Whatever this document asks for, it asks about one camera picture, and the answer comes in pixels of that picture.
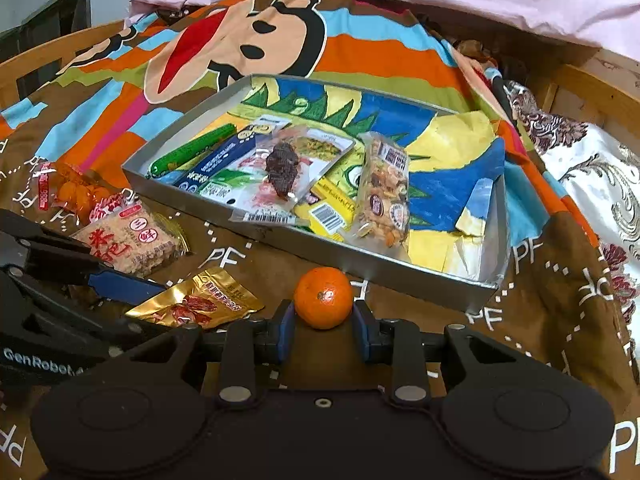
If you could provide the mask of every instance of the gray box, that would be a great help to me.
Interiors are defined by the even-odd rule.
[[[277,77],[297,79],[293,76],[279,75]],[[331,83],[331,85],[356,88],[336,83]],[[229,222],[228,218],[232,208],[145,177],[149,164],[153,160],[181,146],[211,121],[239,104],[250,88],[251,78],[249,76],[242,78],[235,84],[205,99],[137,150],[122,166],[132,188],[140,195],[156,200],[156,202],[320,265],[337,267],[377,285],[388,286],[416,298],[432,301],[462,312],[477,314],[484,307],[484,304],[496,293],[504,279],[510,257],[504,176],[500,176],[496,180],[491,195],[482,245],[479,281],[400,262],[388,256],[375,254],[291,227],[257,226]],[[437,111],[438,114],[453,113],[444,108],[425,105],[419,101],[399,98],[384,92],[369,89],[359,90],[419,107],[430,108]]]

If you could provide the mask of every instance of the silver screw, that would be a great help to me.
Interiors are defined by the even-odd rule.
[[[227,386],[220,390],[220,399],[226,402],[245,402],[251,397],[251,390],[244,386]]]
[[[427,392],[420,386],[400,386],[396,390],[396,397],[407,402],[417,402],[426,396]]]
[[[21,278],[24,276],[24,272],[22,272],[21,269],[18,269],[18,267],[9,267],[9,273],[14,277],[14,278]]]
[[[322,399],[316,399],[316,402],[314,404],[318,408],[330,408],[333,403],[329,399],[322,398]]]
[[[122,348],[118,348],[117,346],[109,347],[109,357],[117,357],[120,354],[123,354]]]

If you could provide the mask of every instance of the green wrapped sausage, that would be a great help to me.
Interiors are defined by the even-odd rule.
[[[211,130],[152,162],[149,165],[149,174],[154,178],[159,178],[170,171],[176,170],[185,162],[189,162],[193,157],[220,142],[220,140],[224,140],[236,133],[236,126],[232,123],[227,123],[215,130]]]

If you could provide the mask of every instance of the yellow snack package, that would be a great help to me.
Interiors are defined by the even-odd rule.
[[[326,177],[316,182],[305,198],[293,212],[309,220],[315,234],[341,242],[338,231],[351,225],[355,202]]]
[[[197,323],[209,329],[262,308],[225,269],[210,267],[132,308],[126,316],[172,327]]]

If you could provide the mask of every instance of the monkey eye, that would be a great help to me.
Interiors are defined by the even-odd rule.
[[[247,59],[262,59],[264,50],[255,45],[240,45],[240,52]]]
[[[263,20],[256,20],[251,26],[258,34],[269,34],[276,30],[275,25],[271,25],[271,23],[264,22]]]

